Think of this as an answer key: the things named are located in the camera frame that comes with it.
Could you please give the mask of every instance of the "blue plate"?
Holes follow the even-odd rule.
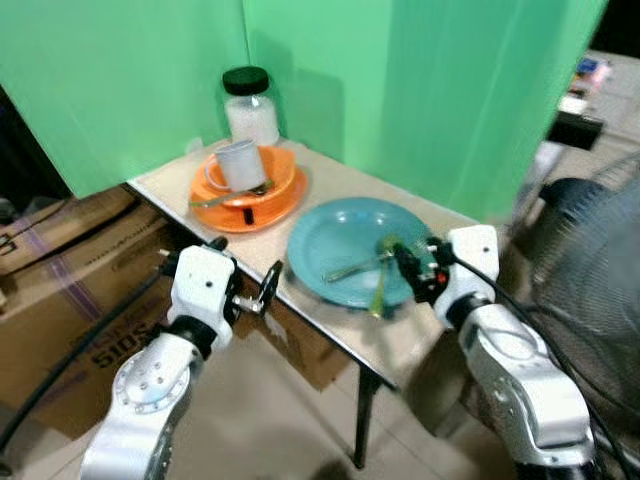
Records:
[[[410,246],[430,234],[413,213],[376,198],[344,198],[306,213],[295,225],[287,254],[296,276],[321,297],[340,305],[368,308],[378,285],[380,268],[356,273],[334,283],[324,276],[376,255],[376,242],[396,234]],[[388,262],[384,301],[393,306],[411,296],[395,261]]]

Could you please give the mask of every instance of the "glass jar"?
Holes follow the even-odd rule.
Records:
[[[234,142],[273,145],[280,138],[276,107],[267,95],[269,75],[260,67],[239,67],[222,75],[225,111]]]

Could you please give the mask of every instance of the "black cord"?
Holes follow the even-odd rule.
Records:
[[[575,375],[576,370],[573,367],[573,363],[571,362],[571,360],[569,360],[569,358],[567,358],[567,356],[562,352],[562,350],[558,348],[558,345],[551,338],[549,338],[548,335],[544,335],[544,333],[541,332],[539,328],[536,328],[536,321],[529,314],[529,312],[527,312],[522,307],[522,305],[520,305],[518,301],[516,301],[511,295],[509,295],[509,293],[507,293],[506,290],[504,290],[500,285],[498,285],[498,283],[495,280],[485,275],[483,272],[478,270],[476,267],[474,267],[470,263],[467,263],[466,261],[456,256],[454,256],[453,260],[457,264],[469,270],[474,275],[477,275],[484,282],[491,285],[491,287],[493,287],[496,293],[498,293],[504,300],[507,301],[509,305],[511,305],[511,307],[517,313],[517,316],[519,317],[519,319],[525,324],[530,325],[532,328],[536,330],[536,332],[542,337],[542,339],[545,341],[545,343],[551,350],[552,354],[556,358],[556,361],[560,365],[560,368],[562,368],[562,370],[567,374],[567,376],[569,376],[569,378],[571,378],[571,380],[573,380],[573,382],[577,386],[578,382]],[[622,473],[624,474],[625,478],[627,480],[632,480],[634,477],[631,473],[631,467],[629,466],[627,459],[624,456],[620,442],[618,442],[618,439],[613,435],[609,427],[606,425],[604,419],[596,412],[596,410],[593,408],[593,405],[591,405],[586,398],[585,398],[585,402],[587,404],[587,408],[589,409],[591,418],[598,425],[598,427],[600,427],[605,437],[607,437],[607,440],[609,440],[609,442],[611,443],[611,448],[613,450],[614,456],[618,464],[620,465],[620,468],[622,469]]]
[[[565,312],[564,310],[556,306],[544,305],[540,303],[531,303],[531,304],[525,304],[524,309],[529,313],[541,313],[542,315],[553,317],[554,319],[558,320],[559,322],[565,325],[575,322],[575,320],[567,312]],[[536,325],[536,330],[538,329],[541,329],[539,324]],[[589,379],[589,377],[582,372],[582,370],[580,370],[575,364],[573,364],[573,362],[571,362],[571,367],[573,368],[574,372],[587,385],[589,385],[591,389],[593,389],[594,392],[596,392],[598,395],[600,395],[602,398],[604,398],[606,401],[616,406],[620,410],[624,411],[625,413],[631,414],[635,418],[640,420],[640,414],[637,411],[629,408],[628,406],[624,405],[622,402],[616,400],[609,394],[609,392],[604,391],[600,386],[593,383]]]
[[[29,395],[22,406],[16,411],[9,423],[4,427],[2,434],[0,434],[0,453],[4,453],[7,444],[11,441],[13,434],[18,427],[27,418],[27,415],[33,410],[40,399],[44,396],[49,388],[56,382],[56,380],[62,375],[66,368],[73,363],[78,355],[80,355],[91,343],[102,333],[102,331],[111,324],[116,318],[118,318],[127,308],[131,306],[138,298],[142,296],[149,288],[158,281],[162,275],[161,271],[155,271],[147,278],[142,284],[140,284],[133,292],[131,292],[122,302],[120,302],[113,310],[100,319],[96,325],[82,337],[82,340],[62,358],[51,369],[47,377],[36,387],[36,389]],[[0,473],[7,475],[6,472],[11,472],[6,465],[0,464]]]
[[[64,207],[67,206],[67,204],[71,201],[70,198],[67,198],[65,200],[62,201],[62,203],[60,205],[58,205],[57,208],[55,208],[53,210],[53,212],[48,213],[47,215],[45,215],[44,217],[42,217],[39,220],[36,220],[35,222],[33,222],[31,225],[29,225],[28,227],[24,227],[22,230],[17,231],[16,233],[12,233],[11,235],[7,235],[4,238],[0,238],[0,241],[2,243],[0,243],[0,247],[6,243],[9,243],[11,240],[13,240],[16,237],[19,237],[20,235],[22,235],[24,232],[27,232],[29,230],[31,230],[33,227],[35,227],[36,225],[38,225],[39,223],[45,222],[47,220],[49,220],[51,217],[53,217],[54,215],[56,215],[57,213],[60,212],[60,210],[62,210]]]

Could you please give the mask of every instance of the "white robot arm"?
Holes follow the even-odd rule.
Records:
[[[496,427],[521,478],[594,478],[589,412],[575,383],[549,358],[542,338],[493,303],[498,242],[487,225],[452,230],[429,240],[437,267],[424,275],[408,249],[396,245],[401,273],[417,301],[459,332],[469,370],[488,396]]]
[[[222,250],[226,241],[218,242]],[[235,260],[209,246],[180,253],[169,326],[116,374],[112,403],[87,449],[82,480],[160,480],[171,461],[173,431],[212,351],[225,349],[240,310],[261,315],[275,295],[282,263],[265,277],[257,299],[236,295]]]

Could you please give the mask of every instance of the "green backdrop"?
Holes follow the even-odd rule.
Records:
[[[506,215],[604,0],[245,0],[286,136],[477,219]]]
[[[243,38],[239,0],[2,1],[0,83],[84,196],[223,136]]]
[[[285,136],[487,219],[510,210],[604,3],[5,1],[0,83],[83,196],[225,136],[220,74],[251,62]]]

